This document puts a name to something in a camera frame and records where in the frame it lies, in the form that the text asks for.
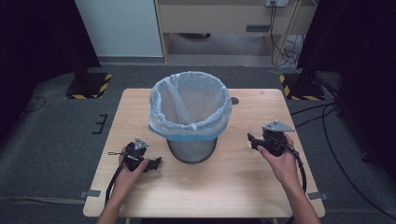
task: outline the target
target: cabinet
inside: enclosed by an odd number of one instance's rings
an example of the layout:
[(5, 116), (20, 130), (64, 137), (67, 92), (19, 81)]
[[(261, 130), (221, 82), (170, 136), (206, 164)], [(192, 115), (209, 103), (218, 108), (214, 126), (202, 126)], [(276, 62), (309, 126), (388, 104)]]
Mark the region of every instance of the cabinet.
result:
[[(262, 0), (155, 0), (155, 4), (165, 60), (174, 33), (269, 34), (273, 15)], [(289, 0), (286, 7), (276, 8), (273, 34), (282, 49), (289, 35), (306, 34), (315, 10), (309, 0)]]

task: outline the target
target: trash bag rim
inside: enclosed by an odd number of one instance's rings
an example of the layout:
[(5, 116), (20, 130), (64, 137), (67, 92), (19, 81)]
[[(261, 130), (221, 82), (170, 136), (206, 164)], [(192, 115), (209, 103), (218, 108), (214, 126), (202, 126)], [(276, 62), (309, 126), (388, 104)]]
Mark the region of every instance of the trash bag rim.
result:
[[(195, 122), (195, 123), (191, 123), (191, 124), (180, 124), (180, 123), (174, 123), (172, 121), (166, 120), (165, 119), (165, 114), (161, 112), (161, 104), (158, 104), (158, 102), (156, 102), (156, 104), (155, 104), (156, 110), (154, 110), (154, 112), (155, 112), (154, 114), (156, 115), (157, 119), (160, 121), (161, 124), (168, 123), (168, 124), (172, 125), (172, 127), (168, 126), (168, 128), (178, 129), (178, 130), (180, 130), (180, 128), (181, 128), (181, 130), (194, 130), (194, 129), (198, 129), (198, 128), (203, 128), (203, 127), (209, 125), (210, 123), (218, 121), (225, 114), (231, 112), (231, 110), (233, 108), (233, 104), (231, 102), (231, 95), (230, 95), (228, 89), (225, 87), (225, 85), (221, 82), (221, 80), (219, 78), (214, 77), (213, 75), (210, 75), (210, 74), (205, 73), (205, 72), (188, 71), (188, 72), (182, 72), (182, 73), (173, 74), (170, 77), (165, 77), (162, 80), (158, 81), (155, 84), (155, 86), (153, 87), (153, 89), (157, 89), (158, 90), (159, 86), (161, 86), (162, 84), (166, 83), (165, 82), (166, 79), (177, 77), (177, 76), (186, 76), (186, 75), (191, 74), (191, 73), (197, 73), (197, 75), (204, 75), (206, 77), (210, 77), (210, 78), (216, 80), (219, 83), (219, 85), (221, 86), (221, 91), (223, 91), (226, 94), (226, 96), (228, 96), (228, 97), (226, 98), (226, 100), (224, 101), (222, 106), (219, 107), (216, 110), (215, 113), (210, 115), (205, 120), (202, 120), (202, 121), (199, 121), (199, 122)], [(157, 92), (160, 95), (160, 97), (157, 99), (157, 101), (159, 101), (161, 99), (161, 94), (160, 94), (159, 91), (157, 91)]]

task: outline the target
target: wooden table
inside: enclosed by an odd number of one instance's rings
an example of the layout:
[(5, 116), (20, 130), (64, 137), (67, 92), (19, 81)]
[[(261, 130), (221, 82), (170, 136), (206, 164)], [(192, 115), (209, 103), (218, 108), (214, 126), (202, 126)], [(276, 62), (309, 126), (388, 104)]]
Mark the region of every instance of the wooden table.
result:
[[(248, 145), (249, 127), (275, 119), (293, 126), (280, 90), (230, 89), (239, 99), (233, 106), (228, 127), (206, 161), (187, 164), (171, 154), (166, 140), (149, 131), (151, 89), (125, 90), (99, 161), (91, 189), (99, 197), (88, 197), (84, 215), (99, 217), (106, 188), (118, 166), (122, 147), (140, 137), (148, 141), (145, 157), (163, 157), (157, 171), (142, 174), (121, 208), (121, 217), (290, 217), (287, 197), (266, 160)], [(307, 177), (307, 193), (317, 187), (297, 133), (290, 133), (300, 152)], [(325, 210), (320, 199), (312, 200), (319, 217)]]

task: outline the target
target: white wall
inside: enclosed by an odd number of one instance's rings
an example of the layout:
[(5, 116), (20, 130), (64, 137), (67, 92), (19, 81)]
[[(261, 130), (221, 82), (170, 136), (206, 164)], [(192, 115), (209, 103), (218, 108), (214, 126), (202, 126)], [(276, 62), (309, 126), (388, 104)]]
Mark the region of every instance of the white wall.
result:
[(97, 56), (163, 56), (153, 0), (75, 2)]

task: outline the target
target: forearm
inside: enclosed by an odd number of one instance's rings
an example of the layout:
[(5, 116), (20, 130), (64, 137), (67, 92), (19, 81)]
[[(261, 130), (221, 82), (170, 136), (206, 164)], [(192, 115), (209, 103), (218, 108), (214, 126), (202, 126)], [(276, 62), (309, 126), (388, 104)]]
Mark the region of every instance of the forearm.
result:
[(297, 224), (321, 223), (300, 185), (283, 185)]
[(109, 224), (109, 223), (116, 223), (117, 218), (120, 213), (122, 203), (112, 199), (108, 200), (105, 208), (102, 211), (102, 214), (99, 216), (98, 221), (96, 222), (97, 224)]

